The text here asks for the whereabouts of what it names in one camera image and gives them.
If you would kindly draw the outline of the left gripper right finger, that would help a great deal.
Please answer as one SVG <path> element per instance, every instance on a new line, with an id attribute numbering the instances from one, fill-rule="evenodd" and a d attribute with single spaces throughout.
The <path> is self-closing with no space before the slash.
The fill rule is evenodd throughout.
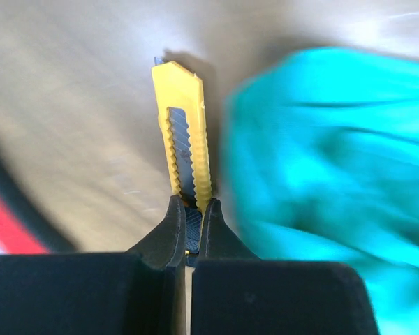
<path id="1" fill-rule="evenodd" d="M 192 334 L 378 334 L 363 280 L 338 262 L 261 260 L 226 225 L 203 219 L 192 277 Z"/>

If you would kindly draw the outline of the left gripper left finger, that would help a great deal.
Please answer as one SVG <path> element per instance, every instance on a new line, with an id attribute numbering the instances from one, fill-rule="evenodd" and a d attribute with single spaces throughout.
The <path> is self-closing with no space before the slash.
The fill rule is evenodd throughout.
<path id="1" fill-rule="evenodd" d="M 0 255 L 0 334 L 185 334 L 185 208 L 116 253 Z"/>

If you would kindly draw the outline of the red utility knife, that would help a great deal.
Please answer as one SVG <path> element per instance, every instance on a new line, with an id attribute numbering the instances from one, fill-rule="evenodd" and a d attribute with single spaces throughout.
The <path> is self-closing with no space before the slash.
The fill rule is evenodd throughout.
<path id="1" fill-rule="evenodd" d="M 36 208 L 0 158 L 0 249 L 8 254 L 72 253 L 76 247 Z"/>

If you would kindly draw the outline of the yellow utility knife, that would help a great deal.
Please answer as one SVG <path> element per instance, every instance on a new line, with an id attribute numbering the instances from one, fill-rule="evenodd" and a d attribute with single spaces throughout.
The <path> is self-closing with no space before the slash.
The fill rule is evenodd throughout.
<path id="1" fill-rule="evenodd" d="M 172 193 L 185 207 L 186 264 L 194 267 L 212 198 L 203 81 L 163 57 L 154 58 L 152 81 Z"/>

